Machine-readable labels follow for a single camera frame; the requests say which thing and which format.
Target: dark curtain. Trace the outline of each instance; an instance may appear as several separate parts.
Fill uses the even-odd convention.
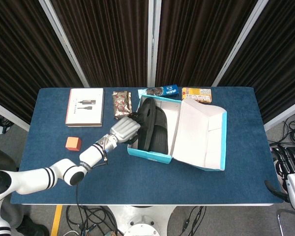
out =
[[[264,123],[295,104],[295,0],[270,0],[219,86],[255,89]]]
[[[211,86],[257,0],[162,0],[156,85]]]
[[[91,86],[146,86],[148,0],[52,4]]]
[[[0,0],[0,104],[30,123],[45,87],[82,87],[38,1]]]

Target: blue table mat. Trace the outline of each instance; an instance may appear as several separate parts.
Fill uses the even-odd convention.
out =
[[[38,169],[79,154],[109,132],[116,123],[112,92],[132,92],[133,111],[139,103],[138,88],[105,88],[102,127],[67,127],[65,117],[70,88],[43,88],[34,109],[20,171]],[[227,111],[225,171],[206,172],[172,160],[170,164],[130,156],[124,144],[109,153],[109,165],[98,167],[79,184],[81,204],[201,205],[270,204],[273,196],[264,180],[279,189],[259,107],[252,88],[214,87],[212,105]],[[174,99],[181,99],[181,94]],[[68,136],[82,139],[80,152],[65,148]],[[14,204],[75,204],[75,187],[62,180],[45,191],[20,195]]]

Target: blue package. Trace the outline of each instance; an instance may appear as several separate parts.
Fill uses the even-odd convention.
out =
[[[172,94],[178,94],[177,85],[168,85],[156,88],[144,88],[138,90],[139,98],[141,98],[141,95],[166,96]]]

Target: snack package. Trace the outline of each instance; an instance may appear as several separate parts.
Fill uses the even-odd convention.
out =
[[[212,94],[209,88],[182,88],[182,99],[192,98],[197,102],[212,102]]]
[[[114,117],[121,119],[132,113],[131,93],[128,91],[113,92]]]
[[[172,95],[172,94],[178,94],[177,85],[138,89],[139,99],[141,98],[141,95],[166,96],[166,95]]]

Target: wooden cube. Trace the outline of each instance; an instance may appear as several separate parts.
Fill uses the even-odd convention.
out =
[[[82,140],[78,137],[68,137],[65,147],[70,151],[79,151],[81,149]]]

